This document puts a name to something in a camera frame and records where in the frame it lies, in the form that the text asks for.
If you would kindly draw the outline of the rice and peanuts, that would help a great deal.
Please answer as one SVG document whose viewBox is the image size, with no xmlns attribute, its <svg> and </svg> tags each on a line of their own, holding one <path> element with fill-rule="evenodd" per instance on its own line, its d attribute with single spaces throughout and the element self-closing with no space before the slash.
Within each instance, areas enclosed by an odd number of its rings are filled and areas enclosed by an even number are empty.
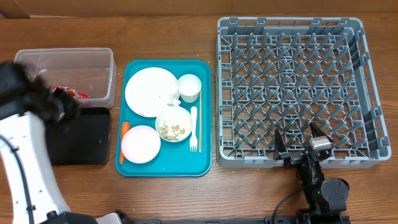
<svg viewBox="0 0 398 224">
<path fill-rule="evenodd" d="M 164 121 L 159 126 L 159 134 L 166 141 L 177 142 L 185 139 L 188 136 L 188 130 L 179 124 L 169 124 Z"/>
</svg>

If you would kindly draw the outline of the white napkin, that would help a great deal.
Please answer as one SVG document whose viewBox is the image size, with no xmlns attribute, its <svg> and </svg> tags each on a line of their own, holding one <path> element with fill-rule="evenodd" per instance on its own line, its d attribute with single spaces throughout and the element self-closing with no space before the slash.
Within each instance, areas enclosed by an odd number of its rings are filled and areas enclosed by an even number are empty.
<svg viewBox="0 0 398 224">
<path fill-rule="evenodd" d="M 169 96 L 168 105 L 169 106 L 179 106 L 181 101 L 179 100 L 180 95 L 178 93 L 171 94 Z"/>
</svg>

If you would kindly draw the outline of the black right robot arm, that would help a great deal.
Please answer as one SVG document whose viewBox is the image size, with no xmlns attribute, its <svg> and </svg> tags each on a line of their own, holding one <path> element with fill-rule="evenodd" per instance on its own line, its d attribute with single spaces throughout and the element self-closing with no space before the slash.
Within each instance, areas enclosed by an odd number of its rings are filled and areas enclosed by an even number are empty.
<svg viewBox="0 0 398 224">
<path fill-rule="evenodd" d="M 301 188 L 286 196 L 274 209 L 271 223 L 324 223 L 349 224 L 349 216 L 343 216 L 349 193 L 349 183 L 341 178 L 325 178 L 321 161 L 331 156 L 334 141 L 315 123 L 310 123 L 312 138 L 299 152 L 289 152 L 278 130 L 274 133 L 275 161 L 282 161 L 286 169 L 295 168 Z M 307 208 L 297 210 L 293 217 L 278 217 L 277 211 L 290 198 L 303 192 Z"/>
</svg>

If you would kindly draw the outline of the red snack wrapper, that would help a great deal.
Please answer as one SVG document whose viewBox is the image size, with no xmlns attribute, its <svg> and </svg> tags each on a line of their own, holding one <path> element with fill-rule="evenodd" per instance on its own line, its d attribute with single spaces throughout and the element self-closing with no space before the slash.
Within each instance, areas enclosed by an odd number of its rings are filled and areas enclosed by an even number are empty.
<svg viewBox="0 0 398 224">
<path fill-rule="evenodd" d="M 74 99 L 89 99 L 90 98 L 83 91 L 77 91 L 77 90 L 72 89 L 72 88 L 67 87 L 67 86 L 53 86 L 52 87 L 52 92 L 54 92 L 58 88 L 63 90 L 65 93 L 67 93 L 68 95 L 70 95 Z"/>
</svg>

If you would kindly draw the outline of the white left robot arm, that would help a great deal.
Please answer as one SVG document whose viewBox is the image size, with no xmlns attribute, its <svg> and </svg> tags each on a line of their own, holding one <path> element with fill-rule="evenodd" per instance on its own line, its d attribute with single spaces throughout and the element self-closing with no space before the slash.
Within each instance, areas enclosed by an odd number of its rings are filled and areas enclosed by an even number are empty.
<svg viewBox="0 0 398 224">
<path fill-rule="evenodd" d="M 130 223 L 120 210 L 95 218 L 73 213 L 53 174 L 45 128 L 75 118 L 78 102 L 25 66 L 1 63 L 1 159 L 13 202 L 14 223 Z"/>
</svg>

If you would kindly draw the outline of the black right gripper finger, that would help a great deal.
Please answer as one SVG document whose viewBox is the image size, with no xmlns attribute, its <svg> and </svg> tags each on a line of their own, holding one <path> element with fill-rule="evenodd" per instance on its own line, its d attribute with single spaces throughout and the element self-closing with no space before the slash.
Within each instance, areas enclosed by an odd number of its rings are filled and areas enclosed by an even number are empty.
<svg viewBox="0 0 398 224">
<path fill-rule="evenodd" d="M 280 135 L 280 132 L 278 129 L 275 130 L 274 140 L 275 140 L 274 152 L 286 153 L 287 150 L 285 148 L 285 144 L 283 142 L 282 136 Z"/>
<path fill-rule="evenodd" d="M 312 138 L 325 136 L 325 133 L 314 122 L 310 123 L 310 130 L 312 132 Z"/>
</svg>

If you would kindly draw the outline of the small pink plate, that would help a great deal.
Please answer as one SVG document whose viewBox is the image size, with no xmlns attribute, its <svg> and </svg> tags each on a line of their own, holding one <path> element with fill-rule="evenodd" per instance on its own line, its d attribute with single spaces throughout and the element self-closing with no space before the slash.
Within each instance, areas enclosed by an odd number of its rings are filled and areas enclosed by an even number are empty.
<svg viewBox="0 0 398 224">
<path fill-rule="evenodd" d="M 153 160 L 161 146 L 157 131 L 149 126 L 131 128 L 121 141 L 124 157 L 135 164 L 144 164 Z"/>
</svg>

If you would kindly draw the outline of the orange carrot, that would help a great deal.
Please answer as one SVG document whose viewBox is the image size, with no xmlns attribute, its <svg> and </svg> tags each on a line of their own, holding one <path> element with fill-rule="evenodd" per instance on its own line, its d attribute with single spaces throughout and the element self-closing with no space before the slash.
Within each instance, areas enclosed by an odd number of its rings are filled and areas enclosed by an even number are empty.
<svg viewBox="0 0 398 224">
<path fill-rule="evenodd" d="M 131 125 L 130 125 L 130 123 L 127 122 L 127 121 L 125 121 L 125 122 L 123 122 L 123 123 L 121 124 L 121 137 L 120 137 L 120 142 L 122 142 L 123 137 L 124 137 L 125 134 L 130 130 L 130 128 L 131 128 Z M 120 163 L 121 165 L 123 165 L 123 164 L 124 164 L 124 161 L 125 161 L 125 156 L 124 156 L 124 154 L 123 154 L 123 152 L 122 152 L 122 149 L 120 149 L 119 163 Z"/>
</svg>

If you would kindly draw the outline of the white bowl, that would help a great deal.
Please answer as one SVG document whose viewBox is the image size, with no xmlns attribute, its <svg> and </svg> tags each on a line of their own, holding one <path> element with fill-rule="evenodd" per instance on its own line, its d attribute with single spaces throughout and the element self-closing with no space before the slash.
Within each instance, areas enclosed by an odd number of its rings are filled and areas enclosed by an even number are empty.
<svg viewBox="0 0 398 224">
<path fill-rule="evenodd" d="M 189 134 L 192 131 L 192 117 L 191 117 L 191 114 L 185 108 L 182 108 L 180 106 L 168 107 L 167 109 L 163 110 L 163 112 L 161 112 L 161 114 L 158 115 L 158 117 L 156 117 L 155 130 L 157 131 L 158 134 L 159 134 L 159 131 L 158 131 L 159 126 L 164 121 L 168 122 L 169 124 L 179 124 L 180 126 L 182 126 L 183 128 L 188 130 L 188 136 L 189 136 Z"/>
</svg>

